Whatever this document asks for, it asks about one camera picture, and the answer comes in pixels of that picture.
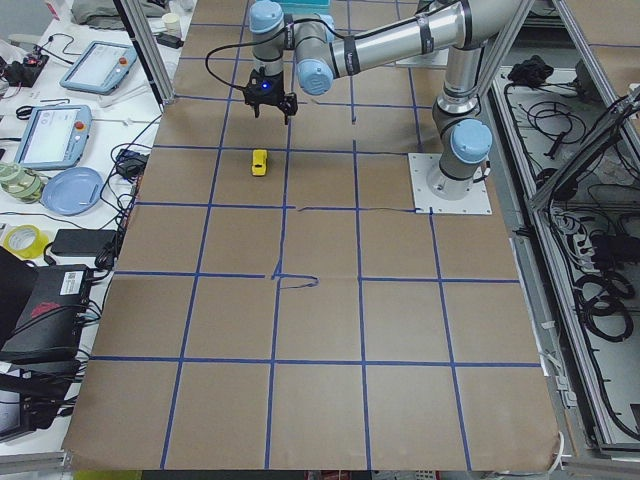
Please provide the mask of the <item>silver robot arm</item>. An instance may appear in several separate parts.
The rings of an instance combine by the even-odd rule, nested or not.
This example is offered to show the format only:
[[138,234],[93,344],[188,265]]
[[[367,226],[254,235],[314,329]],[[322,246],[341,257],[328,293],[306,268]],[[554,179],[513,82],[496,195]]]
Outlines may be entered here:
[[515,1],[452,1],[339,37],[330,32],[325,15],[287,15],[275,1],[256,1],[249,10],[254,68],[242,89],[244,100],[254,111],[268,105],[286,118],[297,113],[296,95],[284,89],[286,51],[294,54],[300,88],[320,96],[338,78],[445,50],[445,79],[433,106],[443,152],[427,175],[427,185],[440,198],[462,199],[492,146],[489,128],[472,117],[479,107],[485,44],[515,19],[517,8]]

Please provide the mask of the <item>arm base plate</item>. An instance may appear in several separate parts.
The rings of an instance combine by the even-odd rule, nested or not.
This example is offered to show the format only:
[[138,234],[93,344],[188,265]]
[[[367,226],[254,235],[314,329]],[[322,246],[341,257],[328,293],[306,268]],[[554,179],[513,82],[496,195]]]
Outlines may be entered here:
[[440,170],[439,153],[409,153],[414,210],[420,214],[491,215],[481,166],[467,180],[452,180]]
[[448,50],[415,55],[395,62],[396,67],[444,70],[447,66]]

